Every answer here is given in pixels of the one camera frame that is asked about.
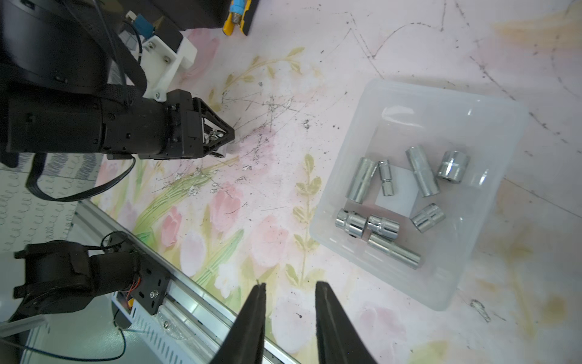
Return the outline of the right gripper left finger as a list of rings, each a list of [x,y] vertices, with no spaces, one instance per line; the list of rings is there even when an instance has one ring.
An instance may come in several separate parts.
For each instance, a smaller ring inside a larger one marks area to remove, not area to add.
[[[266,284],[255,285],[211,363],[262,363]]]

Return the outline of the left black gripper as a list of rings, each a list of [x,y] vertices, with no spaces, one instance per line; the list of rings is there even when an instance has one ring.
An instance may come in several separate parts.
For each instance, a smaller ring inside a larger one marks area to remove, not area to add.
[[[200,98],[176,89],[167,95],[169,138],[165,148],[168,159],[224,158],[224,148],[234,141],[234,129]],[[212,133],[223,133],[213,143],[205,143]]]

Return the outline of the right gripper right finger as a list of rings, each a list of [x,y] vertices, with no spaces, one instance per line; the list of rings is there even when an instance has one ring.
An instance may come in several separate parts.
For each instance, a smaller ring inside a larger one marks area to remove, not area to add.
[[[315,310],[320,363],[376,363],[327,282],[315,286]]]

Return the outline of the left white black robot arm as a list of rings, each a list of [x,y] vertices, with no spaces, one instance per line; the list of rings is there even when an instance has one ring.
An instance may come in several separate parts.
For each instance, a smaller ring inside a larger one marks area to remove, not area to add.
[[[1,162],[33,156],[26,189],[39,187],[50,153],[109,159],[217,156],[233,128],[201,99],[169,85],[196,48],[171,21],[151,23],[114,1],[1,3]],[[169,274],[134,239],[110,233],[98,247],[29,244],[13,321],[80,311],[95,297],[125,293],[155,314]]]

